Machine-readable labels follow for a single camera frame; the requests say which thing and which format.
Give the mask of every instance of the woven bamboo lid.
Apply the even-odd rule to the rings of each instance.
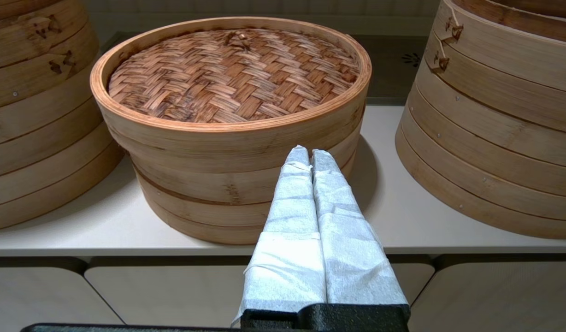
[[[132,55],[113,73],[109,94],[157,118],[232,123],[316,107],[345,92],[358,75],[348,52],[316,36],[211,30]]]

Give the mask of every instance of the white cloth wrapping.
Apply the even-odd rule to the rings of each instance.
[[[328,303],[407,305],[382,244],[334,158],[314,150],[312,166]]]
[[[296,312],[326,302],[324,259],[308,151],[291,150],[281,169],[265,228],[244,271],[240,309]]]

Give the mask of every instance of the stacked bamboo steamer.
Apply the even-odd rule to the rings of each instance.
[[[251,244],[295,145],[327,149],[350,172],[370,75],[349,36],[238,17],[135,36],[101,57],[91,86],[163,221],[199,239]]]
[[[410,174],[481,222],[566,238],[566,19],[442,0],[422,62],[395,137]]]
[[[89,89],[97,53],[79,0],[0,0],[0,228],[66,204],[121,159]]]

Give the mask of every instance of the white cabinet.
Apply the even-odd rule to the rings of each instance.
[[[65,262],[44,262],[35,259],[40,266],[30,266],[0,258],[0,332],[44,322],[122,324],[82,275],[66,269]]]
[[[566,332],[566,261],[527,258],[447,257],[412,307],[411,332]]]
[[[419,259],[394,263],[398,281],[409,301],[433,274],[432,265]],[[192,258],[187,265],[167,259],[165,264],[153,258],[138,262],[107,261],[85,273],[106,302],[126,324],[158,326],[230,326],[237,313],[244,287],[249,258],[238,265],[211,265],[217,258]]]

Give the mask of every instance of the white countertop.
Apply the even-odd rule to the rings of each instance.
[[[484,225],[449,208],[403,168],[394,133],[403,107],[367,107],[350,183],[387,254],[566,253],[566,240]],[[0,230],[0,256],[250,255],[252,246],[193,239],[150,210],[125,158],[69,204]]]

